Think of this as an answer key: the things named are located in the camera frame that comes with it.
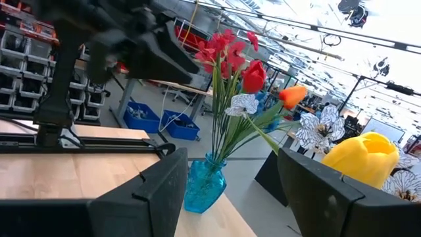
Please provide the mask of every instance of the overhead pipe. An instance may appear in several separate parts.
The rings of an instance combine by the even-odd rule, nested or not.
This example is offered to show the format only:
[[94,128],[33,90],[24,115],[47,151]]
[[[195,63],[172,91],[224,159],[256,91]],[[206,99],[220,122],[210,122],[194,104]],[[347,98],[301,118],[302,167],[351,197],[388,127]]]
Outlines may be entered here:
[[215,4],[201,2],[201,1],[198,1],[198,0],[181,0],[181,1],[185,1],[187,3],[198,2],[201,6],[212,8],[212,9],[219,9],[219,10],[222,10],[222,11],[227,11],[229,13],[235,13],[235,14],[240,14],[240,15],[243,15],[243,16],[255,17],[255,18],[259,18],[259,19],[263,19],[263,20],[267,20],[267,21],[271,21],[271,22],[276,22],[276,23],[279,23],[279,24],[285,24],[285,25],[288,25],[288,26],[301,28],[301,29],[304,29],[304,30],[315,31],[315,32],[318,32],[320,34],[331,34],[331,35],[334,35],[334,36],[348,38],[350,40],[357,40],[357,41],[361,41],[361,42],[364,42],[364,43],[370,43],[372,45],[380,45],[380,46],[389,47],[389,48],[392,48],[392,49],[398,49],[398,50],[401,50],[401,51],[408,51],[408,52],[411,52],[411,53],[421,54],[421,46],[410,44],[410,43],[403,43],[403,42],[394,41],[394,40],[390,40],[390,39],[381,39],[381,38],[377,38],[377,37],[374,37],[374,36],[365,36],[365,35],[362,35],[362,34],[345,32],[343,30],[336,30],[336,29],[329,28],[329,27],[317,26],[317,25],[313,25],[313,24],[297,22],[297,21],[294,21],[294,20],[283,19],[283,18],[275,17],[275,16],[268,16],[268,15],[265,15],[265,14],[262,14],[262,13],[251,13],[251,12],[247,12],[247,11],[242,10],[242,9],[235,9],[235,8],[232,8],[232,7],[223,7],[223,6],[219,6],[219,5],[215,5]]
[[[241,28],[241,27],[238,27],[238,26],[233,26],[233,25],[228,24],[228,23],[225,23],[225,22],[221,22],[221,24],[223,24],[223,25],[225,25],[225,26],[228,26],[228,27],[231,27],[231,28],[238,29],[238,30],[244,30],[244,31],[246,31],[246,32],[249,32],[249,31],[250,31],[250,30],[248,30],[248,29],[244,29],[244,28]],[[254,33],[255,33],[256,35],[260,35],[260,36],[263,36],[263,37],[266,37],[266,38],[269,38],[269,39],[272,39],[272,40],[275,40],[275,41],[278,41],[278,42],[281,42],[281,43],[284,43],[284,44],[288,44],[288,45],[292,45],[292,46],[295,46],[295,47],[299,47],[299,48],[301,48],[301,49],[305,49],[305,50],[312,51],[312,52],[315,52],[315,53],[318,53],[318,54],[321,54],[321,55],[325,55],[325,56],[328,56],[328,57],[332,57],[332,58],[334,58],[334,59],[339,59],[339,60],[341,60],[341,61],[343,61],[343,60],[344,60],[344,58],[343,58],[343,57],[341,57],[341,56],[339,56],[339,55],[334,55],[334,54],[327,53],[327,52],[322,51],[322,50],[319,50],[319,49],[313,49],[313,48],[310,48],[310,47],[307,47],[307,46],[304,46],[304,45],[299,45],[299,44],[297,44],[297,43],[293,43],[293,42],[290,42],[290,41],[286,41],[286,40],[284,40],[284,39],[280,39],[280,38],[277,38],[277,37],[274,37],[274,36],[267,36],[267,35],[262,34],[262,33],[260,33],[260,32],[254,32]]]

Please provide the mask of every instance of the white patterned flower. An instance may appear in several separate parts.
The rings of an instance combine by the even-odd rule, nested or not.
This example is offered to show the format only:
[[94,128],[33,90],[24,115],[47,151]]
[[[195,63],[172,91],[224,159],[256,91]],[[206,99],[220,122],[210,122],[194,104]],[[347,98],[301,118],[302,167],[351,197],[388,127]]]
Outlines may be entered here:
[[387,178],[382,187],[384,192],[407,201],[421,201],[421,175],[410,171],[397,171]]
[[231,107],[225,110],[225,113],[230,116],[243,116],[247,113],[254,114],[257,112],[257,105],[259,101],[253,94],[238,94],[231,98]]
[[393,143],[399,150],[399,162],[397,163],[396,168],[409,168],[421,162],[419,158],[406,154],[397,142]]
[[318,117],[311,113],[301,115],[301,127],[296,133],[300,146],[317,152],[329,150],[330,140],[335,141],[345,134],[345,119],[339,117],[335,106],[326,106]]

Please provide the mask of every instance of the vase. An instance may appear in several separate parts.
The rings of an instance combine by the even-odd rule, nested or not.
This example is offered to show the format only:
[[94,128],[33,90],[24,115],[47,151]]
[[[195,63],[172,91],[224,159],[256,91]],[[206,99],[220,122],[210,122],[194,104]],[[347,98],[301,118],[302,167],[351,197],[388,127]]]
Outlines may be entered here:
[[215,163],[212,153],[206,154],[204,161],[193,161],[187,177],[184,209],[194,213],[204,213],[222,195],[226,188],[222,167],[226,161]]

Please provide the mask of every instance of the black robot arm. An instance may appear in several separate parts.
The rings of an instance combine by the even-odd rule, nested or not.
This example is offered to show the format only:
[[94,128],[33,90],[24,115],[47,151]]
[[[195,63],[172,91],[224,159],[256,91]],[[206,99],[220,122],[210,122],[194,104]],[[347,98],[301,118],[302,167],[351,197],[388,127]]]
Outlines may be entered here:
[[73,124],[68,89],[78,48],[89,42],[87,76],[96,84],[110,79],[110,59],[123,63],[129,78],[188,84],[199,67],[176,39],[172,13],[153,14],[149,1],[25,0],[39,20],[52,22],[60,42],[53,82],[34,114],[36,144],[61,146]]

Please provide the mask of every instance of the black frame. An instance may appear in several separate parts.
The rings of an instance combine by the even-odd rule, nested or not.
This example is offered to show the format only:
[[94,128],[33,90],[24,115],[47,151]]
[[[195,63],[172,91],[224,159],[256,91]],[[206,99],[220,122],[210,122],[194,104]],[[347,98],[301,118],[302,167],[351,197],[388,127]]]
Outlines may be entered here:
[[156,153],[162,159],[176,150],[174,144],[158,145],[150,139],[93,137],[79,137],[79,139],[84,144],[82,147],[41,147],[36,145],[35,134],[0,133],[0,154]]

